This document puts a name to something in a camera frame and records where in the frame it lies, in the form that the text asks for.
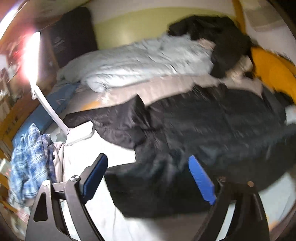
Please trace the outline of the black puffer jacket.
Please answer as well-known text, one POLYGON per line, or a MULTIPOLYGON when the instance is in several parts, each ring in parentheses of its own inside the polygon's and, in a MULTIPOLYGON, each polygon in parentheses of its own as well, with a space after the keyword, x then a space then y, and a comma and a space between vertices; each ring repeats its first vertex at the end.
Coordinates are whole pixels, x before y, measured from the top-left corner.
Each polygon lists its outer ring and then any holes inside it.
POLYGON ((104 140, 135 151, 135 162, 107 169, 114 205, 126 217, 164 217, 208 209, 189 171, 191 156, 210 175, 263 190, 295 163, 295 125, 268 90, 193 88, 145 105, 139 96, 120 105, 70 113, 67 126, 91 121, 104 140))

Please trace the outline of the black clothes pile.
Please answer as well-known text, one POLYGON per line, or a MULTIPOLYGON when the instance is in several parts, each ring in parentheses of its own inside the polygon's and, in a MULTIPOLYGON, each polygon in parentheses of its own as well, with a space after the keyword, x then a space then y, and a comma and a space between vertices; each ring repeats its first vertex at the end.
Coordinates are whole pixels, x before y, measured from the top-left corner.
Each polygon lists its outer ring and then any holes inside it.
POLYGON ((251 39, 227 16, 192 15, 168 26, 170 36, 190 35, 191 40, 205 39, 215 44, 210 75, 223 78, 242 56, 250 56, 251 39))

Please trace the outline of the blue plaid shirt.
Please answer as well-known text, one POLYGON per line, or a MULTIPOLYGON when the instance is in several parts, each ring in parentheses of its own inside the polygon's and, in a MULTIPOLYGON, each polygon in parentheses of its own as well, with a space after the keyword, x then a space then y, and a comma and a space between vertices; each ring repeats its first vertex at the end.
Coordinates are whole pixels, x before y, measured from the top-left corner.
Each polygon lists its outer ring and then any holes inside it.
POLYGON ((33 123, 20 137, 11 156, 10 198, 20 206, 31 206, 45 180, 56 183, 54 144, 33 123))

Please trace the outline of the beige crumpled garment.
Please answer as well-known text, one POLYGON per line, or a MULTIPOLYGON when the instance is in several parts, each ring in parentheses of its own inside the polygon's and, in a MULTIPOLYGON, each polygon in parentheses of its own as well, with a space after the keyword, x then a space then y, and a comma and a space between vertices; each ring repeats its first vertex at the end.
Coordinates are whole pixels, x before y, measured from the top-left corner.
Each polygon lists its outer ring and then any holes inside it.
MULTIPOLYGON (((207 50, 213 50, 215 43, 206 39, 199 39, 197 41, 202 47, 207 50)), ((236 65, 226 72, 226 77, 232 79, 234 82, 240 83, 243 76, 253 69, 253 64, 248 56, 241 56, 236 65)))

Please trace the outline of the orange pillow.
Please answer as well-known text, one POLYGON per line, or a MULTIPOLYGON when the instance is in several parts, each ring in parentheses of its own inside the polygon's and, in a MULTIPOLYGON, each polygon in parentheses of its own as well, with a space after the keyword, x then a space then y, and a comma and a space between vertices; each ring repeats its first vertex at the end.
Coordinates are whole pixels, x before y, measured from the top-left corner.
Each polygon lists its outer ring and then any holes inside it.
POLYGON ((282 92, 295 101, 295 65, 273 52, 251 48, 253 73, 268 88, 282 92))

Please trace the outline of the light blue duvet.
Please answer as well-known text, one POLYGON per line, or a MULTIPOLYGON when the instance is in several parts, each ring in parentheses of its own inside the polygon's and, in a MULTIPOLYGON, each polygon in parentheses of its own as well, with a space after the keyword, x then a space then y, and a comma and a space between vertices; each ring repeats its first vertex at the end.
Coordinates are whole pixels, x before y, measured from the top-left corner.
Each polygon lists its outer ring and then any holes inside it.
POLYGON ((205 75, 213 64, 212 50, 189 35, 167 34, 120 47, 88 52, 57 72, 58 84, 80 82, 95 92, 134 85, 154 77, 205 75))

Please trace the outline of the white lamp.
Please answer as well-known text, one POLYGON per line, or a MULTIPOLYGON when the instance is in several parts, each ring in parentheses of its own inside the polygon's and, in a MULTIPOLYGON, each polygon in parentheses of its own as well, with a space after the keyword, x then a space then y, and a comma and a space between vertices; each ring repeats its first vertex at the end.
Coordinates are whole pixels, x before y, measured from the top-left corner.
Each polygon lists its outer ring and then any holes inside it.
POLYGON ((69 128, 61 120, 58 114, 49 104, 41 89, 37 86, 39 74, 39 52, 40 52, 40 32, 30 35, 23 49, 23 75, 29 81, 32 99, 38 99, 47 114, 57 124, 66 135, 67 145, 73 145, 82 140, 87 140, 94 135, 95 129, 92 122, 86 122, 75 128, 69 128))

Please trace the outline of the dark headboard cushion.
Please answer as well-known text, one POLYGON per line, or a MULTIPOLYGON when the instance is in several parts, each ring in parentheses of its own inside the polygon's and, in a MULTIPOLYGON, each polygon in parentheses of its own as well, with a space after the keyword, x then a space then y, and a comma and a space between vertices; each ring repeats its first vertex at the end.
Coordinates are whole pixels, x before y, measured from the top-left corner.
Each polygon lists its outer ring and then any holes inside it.
POLYGON ((98 50, 91 13, 85 6, 62 15, 51 25, 49 37, 60 68, 83 54, 98 50))

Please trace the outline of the wooden bed frame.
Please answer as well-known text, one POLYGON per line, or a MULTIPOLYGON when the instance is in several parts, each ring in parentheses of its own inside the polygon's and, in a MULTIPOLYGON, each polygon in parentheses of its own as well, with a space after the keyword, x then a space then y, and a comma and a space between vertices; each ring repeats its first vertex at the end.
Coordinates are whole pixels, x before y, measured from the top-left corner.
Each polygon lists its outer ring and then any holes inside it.
POLYGON ((239 0, 232 0, 232 4, 235 12, 236 21, 238 23, 238 28, 241 30, 241 32, 246 34, 246 24, 242 5, 239 0))

